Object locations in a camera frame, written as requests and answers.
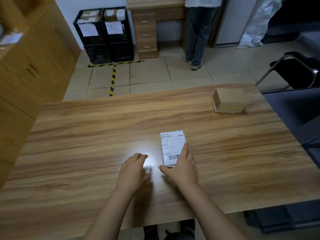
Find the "hand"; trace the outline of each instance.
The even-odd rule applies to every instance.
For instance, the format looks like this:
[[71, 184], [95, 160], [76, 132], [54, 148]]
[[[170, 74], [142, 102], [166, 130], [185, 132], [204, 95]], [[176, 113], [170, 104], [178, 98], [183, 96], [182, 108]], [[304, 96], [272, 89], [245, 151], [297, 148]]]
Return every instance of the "hand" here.
[[118, 175], [116, 190], [134, 196], [135, 193], [146, 183], [150, 175], [142, 169], [148, 155], [135, 153], [129, 157], [122, 165]]
[[197, 184], [198, 174], [196, 161], [193, 159], [193, 154], [188, 149], [188, 143], [184, 143], [177, 164], [173, 168], [167, 168], [160, 165], [159, 169], [168, 178], [171, 179], [180, 189], [184, 186]]

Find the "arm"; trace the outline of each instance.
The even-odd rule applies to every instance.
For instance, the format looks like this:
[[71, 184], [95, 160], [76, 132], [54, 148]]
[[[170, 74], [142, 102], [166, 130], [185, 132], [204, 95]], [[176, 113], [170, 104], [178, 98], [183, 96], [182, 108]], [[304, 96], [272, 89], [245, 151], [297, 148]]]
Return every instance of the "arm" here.
[[188, 143], [184, 144], [172, 169], [163, 165], [159, 168], [178, 186], [194, 210], [206, 239], [248, 239], [198, 185], [196, 161], [188, 150]]
[[136, 153], [121, 165], [115, 190], [83, 239], [116, 240], [127, 208], [141, 186], [149, 180], [142, 167], [148, 155]]

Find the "yellow black hazard tape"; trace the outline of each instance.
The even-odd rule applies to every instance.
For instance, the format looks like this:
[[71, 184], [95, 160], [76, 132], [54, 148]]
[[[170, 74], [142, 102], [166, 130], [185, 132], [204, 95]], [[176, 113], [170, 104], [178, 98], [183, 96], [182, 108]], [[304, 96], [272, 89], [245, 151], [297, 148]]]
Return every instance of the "yellow black hazard tape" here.
[[91, 62], [89, 62], [88, 67], [104, 67], [104, 66], [112, 66], [112, 65], [123, 65], [123, 64], [131, 64], [131, 63], [140, 63], [144, 62], [144, 60], [132, 60], [132, 61], [124, 61], [124, 62], [115, 62], [115, 63], [106, 63], [106, 64], [99, 64], [99, 65], [94, 65]]
[[114, 91], [113, 85], [115, 84], [115, 81], [116, 81], [116, 67], [117, 67], [116, 65], [113, 65], [109, 96], [113, 96], [113, 91]]

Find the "plastic bag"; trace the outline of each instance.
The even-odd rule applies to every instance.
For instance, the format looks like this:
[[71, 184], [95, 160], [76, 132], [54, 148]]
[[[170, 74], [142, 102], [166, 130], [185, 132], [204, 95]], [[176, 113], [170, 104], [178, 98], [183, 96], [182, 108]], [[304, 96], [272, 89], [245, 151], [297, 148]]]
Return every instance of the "plastic bag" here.
[[282, 0], [258, 0], [237, 48], [263, 45], [268, 23], [281, 6]]

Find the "forearm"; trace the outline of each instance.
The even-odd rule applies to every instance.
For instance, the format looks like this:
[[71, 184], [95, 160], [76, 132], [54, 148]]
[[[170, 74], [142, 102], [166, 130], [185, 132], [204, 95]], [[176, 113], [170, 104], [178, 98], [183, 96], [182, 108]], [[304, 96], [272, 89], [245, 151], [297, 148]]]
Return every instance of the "forearm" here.
[[114, 190], [83, 239], [116, 240], [132, 195]]
[[200, 186], [185, 185], [180, 190], [194, 210], [206, 239], [248, 239]]

